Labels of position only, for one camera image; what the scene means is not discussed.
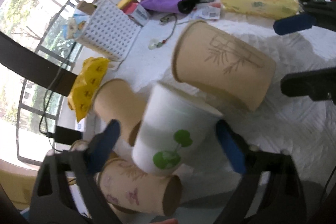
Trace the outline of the yellow snack packet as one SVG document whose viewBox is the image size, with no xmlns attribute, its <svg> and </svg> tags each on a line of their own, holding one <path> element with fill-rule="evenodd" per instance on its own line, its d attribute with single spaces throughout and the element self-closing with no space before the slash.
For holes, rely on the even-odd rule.
<svg viewBox="0 0 336 224">
<path fill-rule="evenodd" d="M 68 107 L 75 112 L 77 122 L 88 114 L 93 95 L 98 90 L 109 63 L 110 60 L 104 57 L 90 57 L 84 60 L 82 70 L 67 97 Z"/>
</svg>

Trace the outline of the large brown bamboo paper cup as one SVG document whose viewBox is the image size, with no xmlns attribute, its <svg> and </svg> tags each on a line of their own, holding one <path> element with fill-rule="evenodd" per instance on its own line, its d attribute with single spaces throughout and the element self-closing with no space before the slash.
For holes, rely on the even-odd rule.
<svg viewBox="0 0 336 224">
<path fill-rule="evenodd" d="M 276 62 L 227 32 L 194 20 L 177 40 L 171 70 L 179 83 L 255 111 L 266 96 Z"/>
</svg>

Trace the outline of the white embossed table cloth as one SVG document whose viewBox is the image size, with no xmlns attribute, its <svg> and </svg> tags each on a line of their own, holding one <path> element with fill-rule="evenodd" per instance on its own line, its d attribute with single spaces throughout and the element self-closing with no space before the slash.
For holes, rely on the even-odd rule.
<svg viewBox="0 0 336 224">
<path fill-rule="evenodd" d="M 108 70 L 102 83 L 120 78 L 146 99 L 156 81 L 162 81 L 219 109 L 231 128 L 248 143 L 267 152 L 289 152 L 303 181 L 308 223 L 335 223 L 335 202 L 327 213 L 315 217 L 323 188 L 335 166 L 335 105 L 313 102 L 309 97 L 289 98 L 282 94 L 281 79 L 288 73 L 335 67 L 335 32 L 313 27 L 286 36 L 273 30 L 273 20 L 226 12 L 214 27 L 242 39 L 276 61 L 270 88 L 260 107 L 248 111 L 226 100 L 206 94 L 173 79 L 171 56 L 188 21 L 179 17 L 171 39 L 162 48 L 150 50 L 153 38 L 163 39 L 174 21 L 159 25 L 160 15 L 152 17 L 139 33 L 126 60 L 117 71 Z M 235 173 L 216 137 L 210 135 L 178 174 L 184 187 L 182 206 L 172 216 L 179 223 L 213 223 L 226 205 L 240 176 Z"/>
</svg>

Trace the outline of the small plain brown paper cup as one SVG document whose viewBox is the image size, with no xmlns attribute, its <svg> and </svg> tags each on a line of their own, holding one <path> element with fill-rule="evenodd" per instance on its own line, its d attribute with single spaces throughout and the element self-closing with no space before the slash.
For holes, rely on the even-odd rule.
<svg viewBox="0 0 336 224">
<path fill-rule="evenodd" d="M 104 83 L 93 98 L 93 110 L 105 123 L 116 119 L 121 137 L 134 146 L 146 108 L 143 97 L 134 93 L 128 82 L 113 79 Z"/>
</svg>

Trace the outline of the black power adapter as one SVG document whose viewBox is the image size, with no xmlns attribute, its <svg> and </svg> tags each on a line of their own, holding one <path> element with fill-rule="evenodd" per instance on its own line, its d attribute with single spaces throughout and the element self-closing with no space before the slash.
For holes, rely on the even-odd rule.
<svg viewBox="0 0 336 224">
<path fill-rule="evenodd" d="M 56 143 L 66 145 L 72 145 L 75 141 L 83 138 L 82 132 L 62 126 L 55 126 L 55 132 L 48 132 L 46 136 L 54 139 Z"/>
</svg>

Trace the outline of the white perforated plastic basket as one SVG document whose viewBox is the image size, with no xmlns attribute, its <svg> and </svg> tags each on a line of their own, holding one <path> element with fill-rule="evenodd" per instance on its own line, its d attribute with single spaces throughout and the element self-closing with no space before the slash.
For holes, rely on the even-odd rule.
<svg viewBox="0 0 336 224">
<path fill-rule="evenodd" d="M 111 61 L 122 62 L 140 30 L 111 0 L 100 0 L 75 41 Z"/>
</svg>

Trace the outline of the brown cup with pink flowers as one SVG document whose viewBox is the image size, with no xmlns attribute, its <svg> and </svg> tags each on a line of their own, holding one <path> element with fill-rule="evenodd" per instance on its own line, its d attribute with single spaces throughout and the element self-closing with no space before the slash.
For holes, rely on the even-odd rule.
<svg viewBox="0 0 336 224">
<path fill-rule="evenodd" d="M 178 176 L 148 174 L 118 157 L 106 162 L 97 184 L 109 203 L 139 213 L 171 216 L 182 196 Z"/>
</svg>

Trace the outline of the red and white small box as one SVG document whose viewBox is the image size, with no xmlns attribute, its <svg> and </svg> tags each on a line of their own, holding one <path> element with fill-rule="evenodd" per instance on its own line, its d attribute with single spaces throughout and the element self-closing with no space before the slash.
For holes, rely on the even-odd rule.
<svg viewBox="0 0 336 224">
<path fill-rule="evenodd" d="M 122 10 L 142 27 L 145 26 L 150 19 L 150 14 L 138 2 L 131 2 Z"/>
</svg>

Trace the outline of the white cup with green tree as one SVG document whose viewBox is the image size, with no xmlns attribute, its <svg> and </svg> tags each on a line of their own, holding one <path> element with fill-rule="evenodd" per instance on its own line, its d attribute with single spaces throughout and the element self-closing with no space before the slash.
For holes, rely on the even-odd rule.
<svg viewBox="0 0 336 224">
<path fill-rule="evenodd" d="M 201 98 L 158 82 L 151 90 L 132 160 L 146 173 L 172 174 L 222 118 L 220 111 Z"/>
</svg>

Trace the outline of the blister pill pack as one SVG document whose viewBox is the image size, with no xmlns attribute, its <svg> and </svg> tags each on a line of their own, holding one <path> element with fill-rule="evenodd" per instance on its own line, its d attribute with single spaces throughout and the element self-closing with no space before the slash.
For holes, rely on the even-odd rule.
<svg viewBox="0 0 336 224">
<path fill-rule="evenodd" d="M 221 18 L 222 5 L 219 2 L 200 3 L 190 13 L 191 19 L 218 20 Z"/>
</svg>

